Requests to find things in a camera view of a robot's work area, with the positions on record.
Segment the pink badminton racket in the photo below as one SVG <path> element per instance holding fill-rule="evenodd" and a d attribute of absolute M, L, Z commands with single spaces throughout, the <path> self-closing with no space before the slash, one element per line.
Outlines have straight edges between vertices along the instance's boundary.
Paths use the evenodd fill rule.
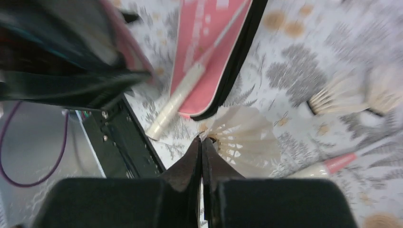
<path fill-rule="evenodd" d="M 401 134 L 388 136 L 354 152 L 348 152 L 332 159 L 312 164 L 287 177 L 294 179 L 329 179 L 333 174 L 346 168 L 357 159 L 374 157 L 384 160 L 391 156 L 394 157 L 402 151 L 403 136 Z"/>
<path fill-rule="evenodd" d="M 233 23 L 242 13 L 246 5 L 246 0 L 243 1 L 242 4 L 240 4 L 239 8 L 234 12 L 232 18 L 229 20 L 228 24 L 222 30 L 222 32 L 218 35 L 214 43 L 201 55 L 199 59 L 197 59 L 197 61 L 195 61 L 192 67 L 190 67 L 189 70 L 186 72 L 186 75 L 179 83 L 174 93 L 170 96 L 167 104 L 163 107 L 158 116 L 155 118 L 154 122 L 145 132 L 147 137 L 154 141 L 160 140 L 161 135 L 178 114 L 178 110 L 182 106 L 183 102 L 186 100 L 188 95 L 191 93 L 191 91 L 199 82 L 200 78 L 205 73 L 207 65 L 211 60 L 215 48 L 221 43 L 221 41 L 230 30 Z"/>

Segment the floral patterned table mat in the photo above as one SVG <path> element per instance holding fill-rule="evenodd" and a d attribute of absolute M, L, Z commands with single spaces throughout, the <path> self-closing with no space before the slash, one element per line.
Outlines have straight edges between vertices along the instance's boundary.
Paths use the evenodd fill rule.
<path fill-rule="evenodd" d="M 284 177 L 317 161 L 386 136 L 331 177 L 345 194 L 358 226 L 403 225 L 403 110 L 379 127 L 359 116 L 305 119 L 297 106 L 340 70 L 403 65 L 400 0 L 270 0 L 226 106 L 258 108 L 274 124 L 282 157 L 271 173 Z"/>

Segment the white shuttlecock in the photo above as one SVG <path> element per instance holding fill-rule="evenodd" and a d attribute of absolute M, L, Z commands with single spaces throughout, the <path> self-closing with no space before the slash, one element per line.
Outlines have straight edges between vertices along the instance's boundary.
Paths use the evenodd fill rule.
<path fill-rule="evenodd" d="M 220 107 L 199 124 L 202 139 L 211 138 L 217 153 L 245 177 L 266 178 L 281 159 L 273 124 L 255 107 Z"/>
<path fill-rule="evenodd" d="M 385 116 L 403 103 L 403 68 L 397 65 L 378 65 L 367 77 L 365 94 L 369 112 Z"/>
<path fill-rule="evenodd" d="M 337 72 L 305 105 L 313 116 L 364 111 L 369 108 L 365 101 L 365 78 L 352 72 Z"/>

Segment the pink badminton racket left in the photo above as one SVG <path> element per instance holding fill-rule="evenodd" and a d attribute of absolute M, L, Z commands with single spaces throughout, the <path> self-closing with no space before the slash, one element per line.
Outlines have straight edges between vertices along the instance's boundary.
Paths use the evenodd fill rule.
<path fill-rule="evenodd" d="M 197 61 L 195 61 L 192 67 L 190 67 L 189 70 L 186 72 L 186 75 L 179 83 L 174 93 L 170 96 L 167 104 L 163 107 L 158 116 L 155 118 L 154 122 L 145 132 L 147 137 L 154 141 L 160 140 L 161 135 L 178 114 L 178 110 L 182 106 L 183 102 L 186 100 L 188 95 L 191 93 L 191 91 L 199 82 L 200 78 L 205 73 L 207 65 L 211 60 L 215 48 L 221 43 L 221 41 L 230 30 L 233 23 L 242 13 L 246 5 L 246 0 L 243 1 L 242 4 L 240 4 L 239 8 L 234 12 L 232 18 L 229 20 L 228 24 L 222 30 L 222 32 L 218 35 L 214 43 L 201 55 L 199 59 L 197 59 Z"/>

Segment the pink sport racket bag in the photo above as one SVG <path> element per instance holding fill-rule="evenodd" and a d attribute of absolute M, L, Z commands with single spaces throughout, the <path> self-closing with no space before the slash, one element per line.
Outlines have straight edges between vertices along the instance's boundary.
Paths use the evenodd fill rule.
<path fill-rule="evenodd" d="M 179 114 L 195 121 L 213 116 L 227 99 L 249 52 L 265 0 L 183 0 L 170 84 L 173 94 L 200 62 L 205 72 Z"/>

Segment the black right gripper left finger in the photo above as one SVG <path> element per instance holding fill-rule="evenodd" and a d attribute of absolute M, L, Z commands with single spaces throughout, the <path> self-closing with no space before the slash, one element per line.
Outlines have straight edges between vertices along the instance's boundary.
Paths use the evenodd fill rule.
<path fill-rule="evenodd" d="M 182 228 L 199 224 L 196 193 L 201 140 L 156 178 L 66 178 L 57 182 L 35 228 Z"/>

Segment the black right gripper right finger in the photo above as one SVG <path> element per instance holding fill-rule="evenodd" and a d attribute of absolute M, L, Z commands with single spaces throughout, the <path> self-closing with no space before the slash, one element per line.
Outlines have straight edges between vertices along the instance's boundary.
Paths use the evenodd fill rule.
<path fill-rule="evenodd" d="M 355 228 L 346 198 L 326 179 L 245 178 L 202 142 L 204 217 L 211 228 Z"/>

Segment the white shuttlecock front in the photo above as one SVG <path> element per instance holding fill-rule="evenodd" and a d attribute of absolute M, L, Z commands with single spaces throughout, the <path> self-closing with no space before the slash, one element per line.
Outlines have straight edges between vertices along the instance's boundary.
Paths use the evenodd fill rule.
<path fill-rule="evenodd" d="M 255 107 L 220 107 L 199 124 L 202 139 L 211 138 L 217 153 L 245 177 L 266 178 L 281 159 L 273 124 Z"/>

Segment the pink badminton racket right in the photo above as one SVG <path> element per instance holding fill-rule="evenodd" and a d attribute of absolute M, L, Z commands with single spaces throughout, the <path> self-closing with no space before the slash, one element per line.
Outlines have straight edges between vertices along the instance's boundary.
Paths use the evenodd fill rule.
<path fill-rule="evenodd" d="M 294 179 L 329 179 L 333 174 L 346 168 L 357 159 L 374 157 L 384 160 L 391 156 L 394 157 L 402 151 L 403 136 L 401 134 L 388 136 L 354 152 L 348 152 L 332 159 L 312 164 L 287 177 Z"/>

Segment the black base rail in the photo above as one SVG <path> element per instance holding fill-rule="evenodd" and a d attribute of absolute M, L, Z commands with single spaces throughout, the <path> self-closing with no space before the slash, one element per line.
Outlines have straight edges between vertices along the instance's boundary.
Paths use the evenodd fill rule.
<path fill-rule="evenodd" d="M 166 170 L 125 96 L 105 111 L 77 115 L 104 177 L 153 178 Z"/>

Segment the black shuttlecock tube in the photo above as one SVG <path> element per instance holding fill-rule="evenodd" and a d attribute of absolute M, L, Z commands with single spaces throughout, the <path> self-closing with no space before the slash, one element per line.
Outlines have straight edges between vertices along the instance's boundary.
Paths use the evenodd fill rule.
<path fill-rule="evenodd" d="M 3 0 L 0 99 L 104 110 L 122 93 L 158 87 L 128 24 L 108 0 Z"/>

